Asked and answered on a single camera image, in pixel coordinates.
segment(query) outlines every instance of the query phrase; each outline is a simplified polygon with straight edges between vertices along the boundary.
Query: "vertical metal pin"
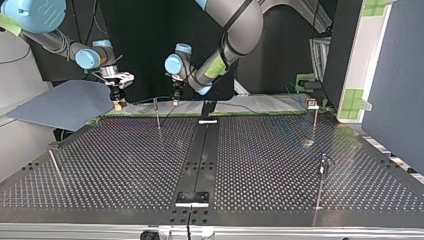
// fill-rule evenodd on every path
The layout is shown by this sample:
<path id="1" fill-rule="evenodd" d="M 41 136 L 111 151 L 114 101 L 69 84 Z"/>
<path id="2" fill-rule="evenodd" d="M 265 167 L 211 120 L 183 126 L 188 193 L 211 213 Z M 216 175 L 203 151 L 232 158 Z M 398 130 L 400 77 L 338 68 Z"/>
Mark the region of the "vertical metal pin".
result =
<path id="1" fill-rule="evenodd" d="M 314 129 L 312 130 L 312 140 L 313 141 L 315 141 L 315 130 L 317 128 L 318 111 L 319 111 L 319 108 L 315 110 Z"/>
<path id="2" fill-rule="evenodd" d="M 160 129 L 159 104 L 158 104 L 157 98 L 153 98 L 153 105 L 155 106 L 156 120 L 158 121 L 158 129 Z"/>

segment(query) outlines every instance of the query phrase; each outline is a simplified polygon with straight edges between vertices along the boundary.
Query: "gray cloth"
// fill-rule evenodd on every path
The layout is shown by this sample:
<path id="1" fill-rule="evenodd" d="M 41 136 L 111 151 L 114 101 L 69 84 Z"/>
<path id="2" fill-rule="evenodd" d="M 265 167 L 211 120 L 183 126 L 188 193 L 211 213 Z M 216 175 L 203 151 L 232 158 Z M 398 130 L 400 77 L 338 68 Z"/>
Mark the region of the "gray cloth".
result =
<path id="1" fill-rule="evenodd" d="M 7 115 L 24 122 L 77 131 L 113 108 L 104 84 L 71 80 L 17 107 Z"/>
<path id="2" fill-rule="evenodd" d="M 305 110 L 299 102 L 306 106 L 307 95 L 252 95 L 237 96 L 230 101 L 218 102 L 215 113 L 240 113 L 240 112 L 298 112 Z M 177 107 L 172 101 L 159 103 L 159 114 L 161 116 L 172 116 L 178 114 L 197 114 L 202 111 L 203 101 L 181 101 Z M 154 115 L 156 114 L 152 103 L 142 105 L 131 105 L 121 112 L 112 110 L 108 115 Z"/>

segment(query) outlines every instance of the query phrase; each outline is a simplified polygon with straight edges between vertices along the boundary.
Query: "metal plate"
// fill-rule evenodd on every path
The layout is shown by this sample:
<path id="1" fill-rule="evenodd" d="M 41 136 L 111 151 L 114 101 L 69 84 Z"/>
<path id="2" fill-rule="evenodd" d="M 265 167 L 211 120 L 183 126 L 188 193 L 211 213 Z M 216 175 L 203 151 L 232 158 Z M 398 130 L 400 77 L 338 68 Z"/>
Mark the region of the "metal plate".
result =
<path id="1" fill-rule="evenodd" d="M 196 189 L 214 199 L 202 216 L 207 225 L 424 227 L 423 185 L 333 117 L 319 118 L 308 145 L 312 121 L 221 118 L 219 134 L 206 138 L 218 138 L 218 153 L 204 152 L 216 180 L 200 174 Z M 315 211 L 323 153 L 335 164 Z"/>
<path id="2" fill-rule="evenodd" d="M 162 121 L 101 121 L 54 152 L 59 170 L 49 159 L 4 183 L 0 221 L 185 224 L 170 219 L 196 120 Z"/>

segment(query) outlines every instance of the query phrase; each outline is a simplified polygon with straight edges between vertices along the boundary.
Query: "green tape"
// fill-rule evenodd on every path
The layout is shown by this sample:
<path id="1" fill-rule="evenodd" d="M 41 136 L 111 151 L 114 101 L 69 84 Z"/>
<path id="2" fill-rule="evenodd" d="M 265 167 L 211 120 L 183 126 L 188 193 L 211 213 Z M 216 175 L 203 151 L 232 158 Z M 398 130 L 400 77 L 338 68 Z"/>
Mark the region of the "green tape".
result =
<path id="1" fill-rule="evenodd" d="M 362 16 L 364 17 L 375 17 L 383 16 L 384 9 L 388 5 L 388 0 L 367 0 L 365 3 L 364 11 Z"/>
<path id="2" fill-rule="evenodd" d="M 315 74 L 314 73 L 308 73 L 308 74 L 297 74 L 296 75 L 296 92 L 314 92 L 312 89 L 305 90 L 302 86 L 299 86 L 300 81 L 308 81 L 308 82 L 315 82 Z"/>
<path id="3" fill-rule="evenodd" d="M 19 24 L 18 21 L 4 15 L 3 13 L 0 13 L 0 27 L 13 33 L 15 36 L 19 36 L 22 30 L 21 24 Z"/>
<path id="4" fill-rule="evenodd" d="M 210 79 L 215 79 L 218 76 L 224 76 L 227 71 L 225 70 L 226 66 L 221 56 L 218 56 L 209 69 L 206 71 L 206 77 Z"/>
<path id="5" fill-rule="evenodd" d="M 364 90 L 362 89 L 346 89 L 339 118 L 358 119 L 364 102 L 363 96 Z"/>

